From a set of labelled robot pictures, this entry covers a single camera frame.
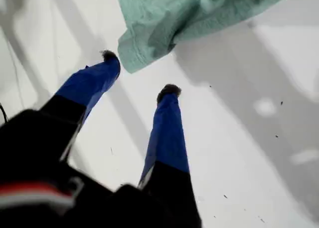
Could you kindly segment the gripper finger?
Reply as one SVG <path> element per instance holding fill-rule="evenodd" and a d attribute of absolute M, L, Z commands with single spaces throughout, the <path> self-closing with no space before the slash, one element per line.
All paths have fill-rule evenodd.
<path fill-rule="evenodd" d="M 167 84 L 157 96 L 139 188 L 168 209 L 177 227 L 200 228 L 178 103 L 180 94 L 179 87 Z"/>
<path fill-rule="evenodd" d="M 120 75 L 121 65 L 117 56 L 104 50 L 102 57 L 102 62 L 73 73 L 41 111 L 60 119 L 84 124 L 93 107 Z"/>

